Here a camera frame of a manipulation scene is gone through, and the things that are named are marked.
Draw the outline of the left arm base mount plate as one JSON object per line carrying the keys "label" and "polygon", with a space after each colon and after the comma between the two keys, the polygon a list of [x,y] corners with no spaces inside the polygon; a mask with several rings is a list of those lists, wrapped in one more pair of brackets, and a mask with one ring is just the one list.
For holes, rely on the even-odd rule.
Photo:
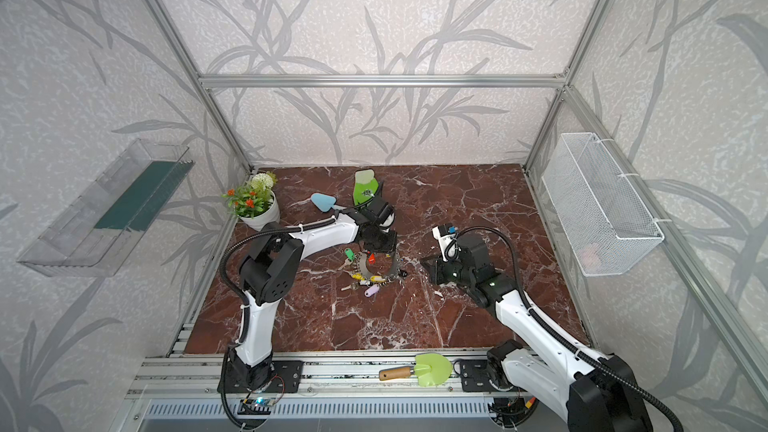
{"label": "left arm base mount plate", "polygon": [[304,362],[301,360],[274,361],[268,381],[260,393],[295,394],[299,390]]}

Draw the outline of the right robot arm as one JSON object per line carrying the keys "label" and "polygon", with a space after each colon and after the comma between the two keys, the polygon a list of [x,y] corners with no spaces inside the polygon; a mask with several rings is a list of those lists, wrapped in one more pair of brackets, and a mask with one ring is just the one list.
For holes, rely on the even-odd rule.
{"label": "right robot arm", "polygon": [[421,263],[432,283],[455,284],[516,334],[489,354],[496,387],[529,392],[571,431],[652,430],[629,365],[586,346],[548,317],[524,291],[516,261],[509,272],[492,263],[481,231],[433,228],[440,251]]}

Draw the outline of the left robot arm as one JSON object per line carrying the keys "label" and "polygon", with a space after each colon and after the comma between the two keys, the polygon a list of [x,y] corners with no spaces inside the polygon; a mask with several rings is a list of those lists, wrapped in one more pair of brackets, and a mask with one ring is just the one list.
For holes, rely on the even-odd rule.
{"label": "left robot arm", "polygon": [[397,243],[394,221],[394,206],[374,196],[309,224],[281,227],[271,222],[230,247],[218,274],[241,301],[241,322],[239,336],[224,355],[218,390],[254,391],[271,382],[277,308],[302,260],[352,243],[368,252],[392,253]]}

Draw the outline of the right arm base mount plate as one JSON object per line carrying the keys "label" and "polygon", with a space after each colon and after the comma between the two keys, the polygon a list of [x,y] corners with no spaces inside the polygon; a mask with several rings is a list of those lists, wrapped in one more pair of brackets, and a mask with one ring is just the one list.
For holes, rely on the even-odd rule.
{"label": "right arm base mount plate", "polygon": [[458,359],[454,371],[465,393],[493,393],[498,389],[492,384],[487,359]]}

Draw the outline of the key with purple tag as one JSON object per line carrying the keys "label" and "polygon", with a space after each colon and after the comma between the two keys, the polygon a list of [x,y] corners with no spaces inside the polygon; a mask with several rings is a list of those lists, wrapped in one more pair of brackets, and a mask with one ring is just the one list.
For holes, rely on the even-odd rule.
{"label": "key with purple tag", "polygon": [[373,297],[375,294],[377,294],[379,291],[380,291],[380,285],[374,284],[365,290],[364,295],[370,298],[370,297]]}

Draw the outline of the large metal key ring plate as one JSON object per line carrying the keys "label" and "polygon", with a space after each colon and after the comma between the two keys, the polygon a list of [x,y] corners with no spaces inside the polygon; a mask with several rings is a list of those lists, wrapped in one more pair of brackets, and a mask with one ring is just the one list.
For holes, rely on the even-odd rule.
{"label": "large metal key ring plate", "polygon": [[[368,255],[374,254],[376,262],[371,264],[367,261]],[[362,274],[366,277],[379,275],[390,282],[396,278],[400,270],[400,256],[397,251],[391,254],[360,252],[354,261],[356,274]]]}

